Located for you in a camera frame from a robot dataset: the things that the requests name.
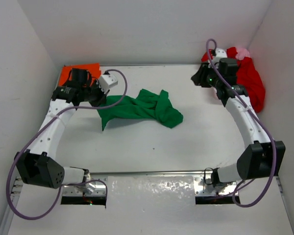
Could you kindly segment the orange t shirt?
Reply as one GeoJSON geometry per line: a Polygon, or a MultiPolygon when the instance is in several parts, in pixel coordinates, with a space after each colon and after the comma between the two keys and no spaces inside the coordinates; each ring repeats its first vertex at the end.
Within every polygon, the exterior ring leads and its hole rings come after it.
{"type": "Polygon", "coordinates": [[[69,81],[76,81],[83,87],[90,87],[100,75],[99,63],[64,66],[57,85],[66,86],[69,81]]]}

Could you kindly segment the green t shirt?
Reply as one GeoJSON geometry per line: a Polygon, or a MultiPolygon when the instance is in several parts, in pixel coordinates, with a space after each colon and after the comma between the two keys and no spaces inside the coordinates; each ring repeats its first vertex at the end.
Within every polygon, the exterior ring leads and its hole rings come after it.
{"type": "Polygon", "coordinates": [[[169,99],[169,93],[161,90],[155,94],[141,89],[136,98],[125,96],[119,104],[108,109],[98,110],[102,130],[115,118],[121,119],[153,119],[161,125],[174,128],[183,122],[183,115],[175,109],[169,99]]]}

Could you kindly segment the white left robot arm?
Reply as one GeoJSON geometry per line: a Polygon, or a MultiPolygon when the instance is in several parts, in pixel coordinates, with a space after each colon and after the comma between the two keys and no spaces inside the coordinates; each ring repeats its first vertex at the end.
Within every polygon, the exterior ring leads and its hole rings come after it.
{"type": "Polygon", "coordinates": [[[67,80],[53,91],[38,133],[16,154],[13,166],[25,184],[59,188],[86,181],[86,169],[62,166],[56,161],[57,148],[80,104],[88,102],[91,107],[104,104],[108,92],[117,84],[117,78],[109,72],[95,78],[89,70],[71,69],[67,80]]]}

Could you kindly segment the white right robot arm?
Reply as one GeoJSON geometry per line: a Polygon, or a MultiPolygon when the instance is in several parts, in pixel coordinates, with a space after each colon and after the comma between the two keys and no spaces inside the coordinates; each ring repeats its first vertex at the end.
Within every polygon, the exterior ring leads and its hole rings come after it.
{"type": "Polygon", "coordinates": [[[286,147],[282,141],[272,143],[252,108],[246,88],[237,83],[235,59],[221,58],[216,70],[203,62],[191,80],[196,86],[215,88],[218,99],[233,117],[244,141],[245,150],[237,162],[214,168],[211,185],[219,186],[240,180],[278,176],[286,147]]]}

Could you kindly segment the red t shirt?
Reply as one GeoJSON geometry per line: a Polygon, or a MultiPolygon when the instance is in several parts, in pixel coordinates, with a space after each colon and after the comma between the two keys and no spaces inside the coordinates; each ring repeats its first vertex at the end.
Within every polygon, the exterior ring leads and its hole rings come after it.
{"type": "MultiPolygon", "coordinates": [[[[236,47],[230,47],[226,50],[227,57],[236,59],[236,47]]],[[[266,90],[262,79],[255,69],[252,58],[245,57],[243,60],[237,60],[239,69],[237,71],[237,83],[243,85],[249,95],[251,105],[256,113],[264,108],[266,90]]]]}

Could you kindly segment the pink t shirt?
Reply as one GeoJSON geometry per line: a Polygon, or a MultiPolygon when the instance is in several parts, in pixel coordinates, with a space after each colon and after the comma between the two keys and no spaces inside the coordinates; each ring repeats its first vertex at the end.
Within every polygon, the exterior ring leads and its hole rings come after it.
{"type": "Polygon", "coordinates": [[[236,52],[235,58],[237,60],[243,60],[245,57],[250,58],[250,52],[244,47],[236,47],[236,52]]]}

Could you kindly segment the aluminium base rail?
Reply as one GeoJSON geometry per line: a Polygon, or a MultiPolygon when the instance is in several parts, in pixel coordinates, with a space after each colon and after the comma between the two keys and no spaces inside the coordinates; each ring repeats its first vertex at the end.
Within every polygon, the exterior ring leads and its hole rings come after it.
{"type": "Polygon", "coordinates": [[[116,189],[117,184],[113,180],[123,182],[125,187],[140,190],[177,191],[192,190],[195,198],[206,197],[230,197],[229,194],[235,189],[237,182],[221,183],[213,186],[211,181],[212,169],[198,171],[155,171],[155,172],[94,172],[86,176],[86,180],[92,182],[86,186],[62,187],[62,198],[82,200],[104,199],[107,186],[116,189]]]}

